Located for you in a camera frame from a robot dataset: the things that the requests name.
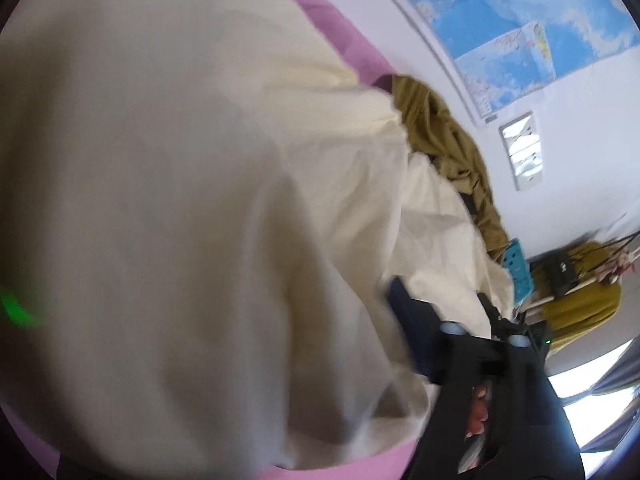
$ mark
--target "world map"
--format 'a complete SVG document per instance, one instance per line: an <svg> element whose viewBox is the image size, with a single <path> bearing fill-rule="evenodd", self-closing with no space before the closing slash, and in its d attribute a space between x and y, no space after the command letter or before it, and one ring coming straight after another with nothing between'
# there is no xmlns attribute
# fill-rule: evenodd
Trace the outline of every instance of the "world map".
<svg viewBox="0 0 640 480"><path fill-rule="evenodd" d="M410 0L482 116L640 44L621 0Z"/></svg>

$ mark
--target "mustard yellow cloth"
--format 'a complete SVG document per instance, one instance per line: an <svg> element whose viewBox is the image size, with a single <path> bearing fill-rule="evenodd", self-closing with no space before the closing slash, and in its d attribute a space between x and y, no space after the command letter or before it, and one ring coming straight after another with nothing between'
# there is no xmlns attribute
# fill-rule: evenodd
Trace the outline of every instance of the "mustard yellow cloth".
<svg viewBox="0 0 640 480"><path fill-rule="evenodd" d="M460 193L471 195L472 215L489 256L500 262L509 237L494 206L484 160L471 136L451 117L437 92L410 76L394 76L392 93L415 152L431 157L438 173Z"/></svg>
<svg viewBox="0 0 640 480"><path fill-rule="evenodd" d="M587 242L569 250L580 282L588 280L593 273L587 272L607 258L611 248L597 242ZM540 297L551 296L551 288L542 266L532 270L533 281ZM608 321L618 311L622 288L617 283L591 283L559 300L545 303L542 316L553 330L553 351L561 349L597 326Z"/></svg>

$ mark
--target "green light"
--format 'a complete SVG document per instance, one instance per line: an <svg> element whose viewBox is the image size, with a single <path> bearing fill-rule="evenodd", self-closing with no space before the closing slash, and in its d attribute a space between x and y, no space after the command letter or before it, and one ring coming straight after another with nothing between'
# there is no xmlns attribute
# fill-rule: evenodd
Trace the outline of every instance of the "green light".
<svg viewBox="0 0 640 480"><path fill-rule="evenodd" d="M30 328L38 324L38 319L20 306L11 291L3 290L0 292L0 302L2 302L4 311L9 316L9 319L16 325Z"/></svg>

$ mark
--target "cream fabric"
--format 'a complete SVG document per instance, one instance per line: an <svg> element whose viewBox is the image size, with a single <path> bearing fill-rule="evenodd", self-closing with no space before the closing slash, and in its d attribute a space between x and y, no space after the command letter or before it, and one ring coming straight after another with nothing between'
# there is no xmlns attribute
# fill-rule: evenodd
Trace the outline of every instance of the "cream fabric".
<svg viewBox="0 0 640 480"><path fill-rule="evenodd" d="M488 336L508 276L391 97L289 0L29 0L0 35L3 399L114 476L250 478L416 438L380 278Z"/></svg>

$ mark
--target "gray curtain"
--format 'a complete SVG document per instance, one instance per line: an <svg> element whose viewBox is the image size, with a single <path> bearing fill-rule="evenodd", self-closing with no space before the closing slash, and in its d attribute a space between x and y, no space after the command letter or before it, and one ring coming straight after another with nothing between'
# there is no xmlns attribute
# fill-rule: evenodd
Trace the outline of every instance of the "gray curtain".
<svg viewBox="0 0 640 480"><path fill-rule="evenodd" d="M562 399L565 406L590 395L612 394L630 386L640 384L640 337L636 337L631 345L620 356L611 369L588 390Z"/></svg>
<svg viewBox="0 0 640 480"><path fill-rule="evenodd" d="M580 448L582 453L598 453L616 449L631 428L640 411L640 397L636 396L618 419L593 440Z"/></svg>

